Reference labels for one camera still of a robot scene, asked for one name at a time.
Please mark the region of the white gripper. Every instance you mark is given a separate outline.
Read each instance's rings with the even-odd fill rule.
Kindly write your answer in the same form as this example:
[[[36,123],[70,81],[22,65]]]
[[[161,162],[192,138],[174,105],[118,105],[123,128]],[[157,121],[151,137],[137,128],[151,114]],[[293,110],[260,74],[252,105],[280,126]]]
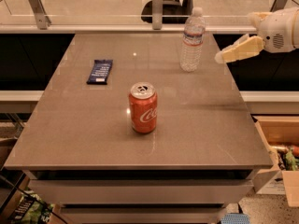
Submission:
[[[264,49],[270,53],[290,52],[293,43],[293,22],[295,8],[271,12],[250,12],[250,24],[257,28],[258,35],[242,35],[234,44],[215,55],[217,63],[231,63],[245,60],[260,54]]]

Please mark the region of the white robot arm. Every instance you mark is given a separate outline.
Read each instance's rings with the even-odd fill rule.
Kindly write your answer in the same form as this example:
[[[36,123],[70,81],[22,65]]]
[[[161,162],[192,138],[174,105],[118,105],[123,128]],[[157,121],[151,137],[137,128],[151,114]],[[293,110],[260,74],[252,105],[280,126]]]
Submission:
[[[215,55],[217,63],[231,63],[255,57],[262,50],[270,53],[299,49],[299,8],[291,7],[275,12],[251,12],[250,23],[257,35],[242,35],[234,44]]]

